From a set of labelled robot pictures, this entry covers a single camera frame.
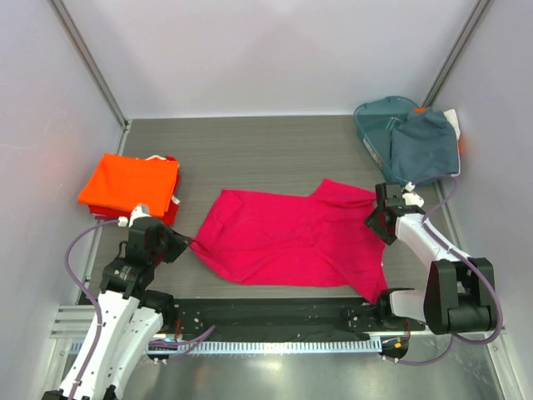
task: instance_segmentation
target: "white backdrop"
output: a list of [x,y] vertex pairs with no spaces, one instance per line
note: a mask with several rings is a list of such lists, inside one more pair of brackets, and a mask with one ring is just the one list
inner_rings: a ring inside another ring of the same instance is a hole
[[48,3],[0,2],[2,398],[42,396],[53,321],[76,292],[63,254],[94,224],[77,194],[120,132]]
[[129,118],[424,99],[474,0],[66,0]]
[[467,250],[494,264],[506,327],[531,395],[533,4],[494,2],[436,101],[455,108],[466,154],[451,201]]

